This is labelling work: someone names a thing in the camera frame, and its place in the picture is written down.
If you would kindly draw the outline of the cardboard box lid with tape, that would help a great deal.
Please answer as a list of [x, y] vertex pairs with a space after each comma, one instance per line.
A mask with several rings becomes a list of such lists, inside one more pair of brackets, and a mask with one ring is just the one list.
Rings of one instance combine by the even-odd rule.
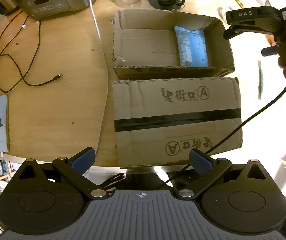
[[123, 80], [113, 96], [123, 168], [186, 163], [194, 148], [218, 154], [242, 146], [236, 78]]

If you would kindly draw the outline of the small blue wipes packet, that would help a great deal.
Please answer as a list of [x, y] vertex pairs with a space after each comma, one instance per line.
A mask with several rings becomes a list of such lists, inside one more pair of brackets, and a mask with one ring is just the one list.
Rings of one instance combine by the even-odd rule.
[[263, 93], [263, 72], [262, 72], [260, 60], [258, 60], [258, 73], [259, 73], [258, 99], [261, 100], [262, 93]]

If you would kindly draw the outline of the large blue wipes packet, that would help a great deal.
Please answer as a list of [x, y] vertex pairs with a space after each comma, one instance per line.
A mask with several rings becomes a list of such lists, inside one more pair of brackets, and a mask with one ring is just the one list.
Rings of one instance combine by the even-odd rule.
[[208, 68], [208, 54], [203, 30], [189, 31], [175, 26], [181, 67]]

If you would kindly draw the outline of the open cardboard box tray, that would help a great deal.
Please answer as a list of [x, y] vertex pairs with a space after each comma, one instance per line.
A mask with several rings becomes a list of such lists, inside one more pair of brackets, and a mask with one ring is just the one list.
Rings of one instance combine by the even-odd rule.
[[[181, 67], [175, 26], [203, 30], [209, 67]], [[218, 18], [180, 11], [123, 9], [114, 15], [114, 71], [122, 80], [224, 77], [234, 72]]]

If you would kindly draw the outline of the light blue smartphone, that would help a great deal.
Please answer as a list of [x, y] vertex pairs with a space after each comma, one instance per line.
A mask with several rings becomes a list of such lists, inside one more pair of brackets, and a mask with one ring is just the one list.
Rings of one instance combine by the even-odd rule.
[[8, 151], [8, 97], [6, 95], [0, 95], [0, 152]]

